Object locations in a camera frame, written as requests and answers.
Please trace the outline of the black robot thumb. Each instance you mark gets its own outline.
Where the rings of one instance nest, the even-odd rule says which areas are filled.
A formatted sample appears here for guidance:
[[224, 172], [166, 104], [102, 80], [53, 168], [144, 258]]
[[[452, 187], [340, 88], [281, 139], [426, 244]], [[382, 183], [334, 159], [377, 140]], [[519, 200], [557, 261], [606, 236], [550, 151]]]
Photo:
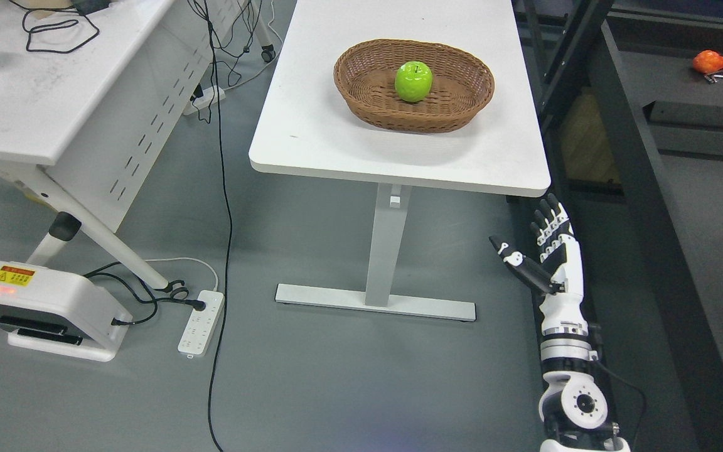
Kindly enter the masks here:
[[528, 288], [540, 294], [562, 292], [562, 283], [552, 280], [552, 275], [534, 260], [526, 257], [517, 248], [503, 240], [499, 235], [491, 235], [490, 243], [506, 267]]

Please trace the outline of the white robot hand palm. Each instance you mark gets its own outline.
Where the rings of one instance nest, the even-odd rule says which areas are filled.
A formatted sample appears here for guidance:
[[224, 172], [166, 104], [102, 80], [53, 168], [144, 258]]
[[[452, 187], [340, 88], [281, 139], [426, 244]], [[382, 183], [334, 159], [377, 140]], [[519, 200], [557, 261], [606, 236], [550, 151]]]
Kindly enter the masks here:
[[540, 304], [544, 315], [543, 327], [583, 327], [585, 318], [581, 312], [584, 298], [584, 277], [579, 241], [570, 234], [560, 236], [560, 247], [552, 256], [565, 255], [565, 260], [556, 267], [552, 275], [554, 283], [562, 283], [563, 290], [546, 294]]

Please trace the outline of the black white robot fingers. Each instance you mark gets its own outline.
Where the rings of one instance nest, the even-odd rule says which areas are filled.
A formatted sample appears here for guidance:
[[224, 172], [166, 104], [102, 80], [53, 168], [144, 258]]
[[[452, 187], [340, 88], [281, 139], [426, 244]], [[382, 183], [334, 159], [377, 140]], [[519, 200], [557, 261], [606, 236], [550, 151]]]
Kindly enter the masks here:
[[535, 236], [540, 263], [560, 257], [559, 250], [573, 243], [573, 228], [570, 217], [554, 193], [540, 200], [540, 208], [534, 211], [534, 218], [530, 229]]

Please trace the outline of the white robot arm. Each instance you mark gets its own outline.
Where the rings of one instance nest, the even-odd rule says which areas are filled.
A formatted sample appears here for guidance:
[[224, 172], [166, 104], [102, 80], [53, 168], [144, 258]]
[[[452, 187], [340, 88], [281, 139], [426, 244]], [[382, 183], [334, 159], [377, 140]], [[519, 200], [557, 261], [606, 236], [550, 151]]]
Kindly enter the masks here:
[[582, 314], [584, 270], [570, 217], [553, 194], [540, 200], [530, 228], [539, 260], [507, 240], [490, 243], [505, 266], [540, 296], [540, 364], [546, 389], [538, 414], [546, 439], [542, 451], [628, 451], [619, 424], [609, 417], [608, 398], [592, 375], [599, 360]]

